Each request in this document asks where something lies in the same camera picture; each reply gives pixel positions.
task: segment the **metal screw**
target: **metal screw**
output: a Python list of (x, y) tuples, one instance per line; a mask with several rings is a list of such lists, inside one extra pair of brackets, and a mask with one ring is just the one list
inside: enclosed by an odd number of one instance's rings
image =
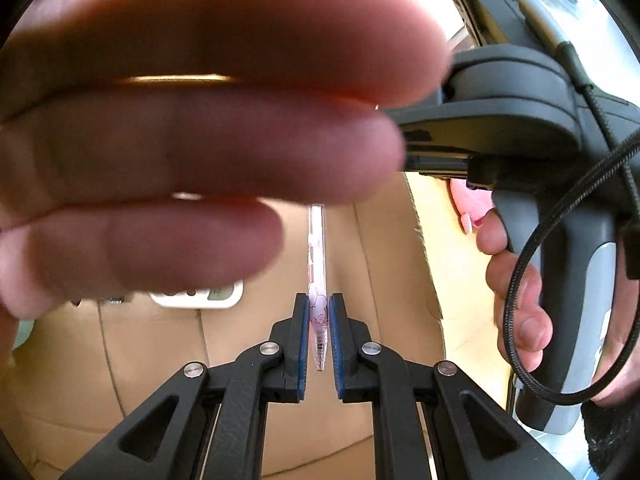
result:
[(260, 345), (260, 353), (262, 355), (274, 355), (280, 351), (280, 346), (278, 343), (274, 343), (273, 341), (267, 341), (266, 343), (262, 343)]
[(364, 343), (362, 345), (362, 351), (367, 355), (378, 355), (382, 352), (382, 346), (378, 343), (374, 343), (373, 341), (369, 341), (368, 343)]
[(456, 374), (458, 367), (451, 361), (440, 361), (438, 363), (438, 371), (444, 376), (451, 377)]
[(193, 379), (194, 377), (200, 377), (204, 373), (204, 366), (200, 363), (189, 363), (184, 367), (184, 374)]

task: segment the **pen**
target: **pen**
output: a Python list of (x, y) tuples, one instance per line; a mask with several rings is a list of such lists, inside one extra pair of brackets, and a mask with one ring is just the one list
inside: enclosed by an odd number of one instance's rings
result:
[(324, 248), (324, 206), (313, 204), (309, 206), (309, 322), (314, 338), (314, 360), (317, 370), (320, 371), (324, 370), (329, 332)]

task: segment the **finger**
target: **finger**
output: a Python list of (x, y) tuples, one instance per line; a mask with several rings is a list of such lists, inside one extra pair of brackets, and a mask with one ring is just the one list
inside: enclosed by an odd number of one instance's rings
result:
[(396, 125), (353, 100), (244, 86), (70, 94), (2, 127), (0, 222), (181, 191), (356, 202), (403, 152)]
[[(500, 333), (504, 320), (504, 300), (494, 299), (494, 321)], [(517, 348), (529, 352), (545, 349), (551, 341), (553, 324), (548, 314), (536, 304), (519, 308), (513, 313), (513, 335)]]
[[(626, 276), (624, 247), (619, 243), (611, 317), (593, 382), (599, 380), (611, 368), (622, 352), (636, 315), (638, 289), (638, 282), (631, 281)], [(615, 406), (625, 402), (640, 390), (639, 354), (640, 348), (636, 346), (618, 376), (602, 392), (593, 397), (594, 402), (601, 406)]]
[[(507, 359), (507, 352), (504, 349), (504, 341), (502, 340), (501, 335), (498, 335), (498, 351), (500, 352), (504, 360), (509, 362), (509, 360)], [(532, 372), (540, 366), (540, 363), (542, 362), (543, 352), (528, 352), (526, 350), (518, 349), (518, 355), (520, 356), (522, 365), (527, 369), (528, 372)]]
[(476, 244), (484, 254), (498, 254), (507, 248), (507, 231), (495, 209), (484, 216), (478, 229)]
[[(486, 283), (495, 294), (505, 298), (511, 275), (518, 257), (509, 251), (494, 254), (486, 266)], [(542, 278), (536, 267), (529, 264), (524, 272), (518, 292), (518, 306), (538, 302), (542, 291)]]
[(448, 57), (413, 0), (36, 0), (0, 52), (0, 118), (62, 88), (173, 74), (400, 105)]
[(69, 208), (2, 232), (0, 295), (13, 316), (33, 318), (75, 298), (224, 286), (281, 245), (280, 219), (257, 202)]

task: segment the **pen tip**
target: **pen tip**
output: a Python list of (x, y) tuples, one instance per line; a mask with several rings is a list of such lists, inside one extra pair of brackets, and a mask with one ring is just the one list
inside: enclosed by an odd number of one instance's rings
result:
[(316, 362), (316, 369), (319, 372), (324, 371), (324, 366), (326, 365), (326, 351), (328, 343), (327, 331), (326, 325), (315, 327), (315, 330), (313, 330), (315, 340), (314, 361)]

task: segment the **gray handle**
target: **gray handle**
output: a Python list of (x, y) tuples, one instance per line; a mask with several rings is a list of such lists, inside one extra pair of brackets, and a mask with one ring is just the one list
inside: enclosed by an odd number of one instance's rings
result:
[[(520, 253), (538, 218), (558, 197), (495, 190), (494, 204), (507, 231), (510, 250)], [(542, 274), (540, 305), (554, 324), (534, 377), (569, 393), (589, 386), (607, 331), (616, 272), (613, 212), (585, 200), (553, 230), (532, 263)], [(545, 433), (567, 434), (580, 406), (555, 406), (526, 389), (516, 400), (518, 418)]]

